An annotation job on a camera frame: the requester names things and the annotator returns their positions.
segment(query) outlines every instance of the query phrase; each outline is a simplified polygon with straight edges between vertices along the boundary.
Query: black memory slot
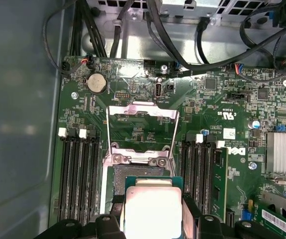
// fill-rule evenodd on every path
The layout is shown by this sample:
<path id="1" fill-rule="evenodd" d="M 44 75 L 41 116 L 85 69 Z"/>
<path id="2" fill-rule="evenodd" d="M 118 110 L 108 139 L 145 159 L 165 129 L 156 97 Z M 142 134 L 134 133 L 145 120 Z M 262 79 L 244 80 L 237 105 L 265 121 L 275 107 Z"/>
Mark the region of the black memory slot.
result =
<path id="1" fill-rule="evenodd" d="M 189 185 L 189 178 L 187 177 L 188 170 L 188 156 L 189 156 L 189 142 L 182 142 L 182 153 L 181 153 L 181 177 L 184 180 L 184 190 L 186 191 Z"/>
<path id="2" fill-rule="evenodd" d="M 85 220 L 85 214 L 89 210 L 86 205 L 87 198 L 87 178 L 88 178 L 88 167 L 89 167 L 89 152 L 91 145 L 88 142 L 83 143 L 82 148 L 82 163 L 80 170 L 80 196 L 79 196 L 79 221 L 83 226 L 87 224 Z"/>
<path id="3" fill-rule="evenodd" d="M 97 139 L 93 139 L 92 142 L 92 154 L 91 154 L 91 165 L 92 165 L 92 177 L 91 177 L 91 187 L 90 187 L 90 213 L 88 215 L 88 220 L 94 214 L 95 208 L 95 199 L 96 199 L 96 177 L 97 177 L 97 170 L 98 170 L 98 141 Z"/>
<path id="4" fill-rule="evenodd" d="M 63 142 L 62 150 L 62 166 L 61 166 L 61 180 L 60 180 L 60 191 L 59 191 L 59 213 L 58 220 L 64 219 L 65 209 L 66 209 L 66 189 L 67 189 L 67 174 L 68 174 L 68 164 L 70 154 L 70 141 Z"/>

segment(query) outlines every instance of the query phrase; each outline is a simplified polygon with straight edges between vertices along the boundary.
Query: capacitor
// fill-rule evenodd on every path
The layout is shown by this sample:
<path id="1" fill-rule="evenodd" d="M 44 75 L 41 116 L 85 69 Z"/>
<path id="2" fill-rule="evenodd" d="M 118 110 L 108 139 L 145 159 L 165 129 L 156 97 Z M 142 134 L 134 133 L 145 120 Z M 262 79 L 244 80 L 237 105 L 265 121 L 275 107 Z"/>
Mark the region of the capacitor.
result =
<path id="1" fill-rule="evenodd" d="M 249 129 L 258 129 L 258 128 L 260 128 L 260 122 L 257 120 L 249 121 L 248 127 L 249 127 Z"/>
<path id="2" fill-rule="evenodd" d="M 203 136 L 207 136 L 209 135 L 209 130 L 203 128 L 200 133 L 202 133 Z"/>

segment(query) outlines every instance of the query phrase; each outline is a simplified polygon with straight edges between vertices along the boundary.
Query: small black chip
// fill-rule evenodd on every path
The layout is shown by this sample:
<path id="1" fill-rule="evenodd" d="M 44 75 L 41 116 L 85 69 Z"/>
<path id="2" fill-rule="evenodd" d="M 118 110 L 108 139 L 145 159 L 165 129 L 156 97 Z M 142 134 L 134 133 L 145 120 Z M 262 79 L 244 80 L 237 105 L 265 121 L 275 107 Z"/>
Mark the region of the small black chip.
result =
<path id="1" fill-rule="evenodd" d="M 212 79 L 212 78 L 205 79 L 204 87 L 206 89 L 209 89 L 209 90 L 215 90 L 216 89 L 216 79 Z"/>
<path id="2" fill-rule="evenodd" d="M 267 100 L 269 95 L 269 90 L 267 88 L 258 89 L 258 100 Z"/>
<path id="3" fill-rule="evenodd" d="M 214 199 L 219 200 L 219 198 L 220 198 L 220 189 L 217 188 L 217 187 L 214 187 L 212 195 L 213 195 Z"/>

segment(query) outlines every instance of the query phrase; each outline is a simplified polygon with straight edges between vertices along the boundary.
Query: chip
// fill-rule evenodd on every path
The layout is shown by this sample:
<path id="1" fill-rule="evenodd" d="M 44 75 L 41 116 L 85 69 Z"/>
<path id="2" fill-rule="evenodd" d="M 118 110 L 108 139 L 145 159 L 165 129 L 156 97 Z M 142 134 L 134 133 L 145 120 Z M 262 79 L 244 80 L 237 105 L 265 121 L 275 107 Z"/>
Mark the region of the chip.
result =
<path id="1" fill-rule="evenodd" d="M 269 95 L 269 90 L 267 88 L 258 89 L 258 100 L 267 100 Z"/>
<path id="2" fill-rule="evenodd" d="M 206 89 L 209 89 L 209 90 L 215 90 L 216 89 L 216 79 L 212 79 L 212 78 L 205 79 L 204 87 Z"/>

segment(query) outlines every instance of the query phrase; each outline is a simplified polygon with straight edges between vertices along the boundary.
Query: silver heatsink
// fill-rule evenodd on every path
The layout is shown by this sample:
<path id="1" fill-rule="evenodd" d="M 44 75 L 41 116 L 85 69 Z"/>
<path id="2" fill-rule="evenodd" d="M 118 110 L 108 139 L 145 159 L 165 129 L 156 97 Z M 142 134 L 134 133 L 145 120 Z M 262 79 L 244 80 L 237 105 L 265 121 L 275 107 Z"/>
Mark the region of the silver heatsink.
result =
<path id="1" fill-rule="evenodd" d="M 267 134 L 267 171 L 286 173 L 286 133 Z"/>

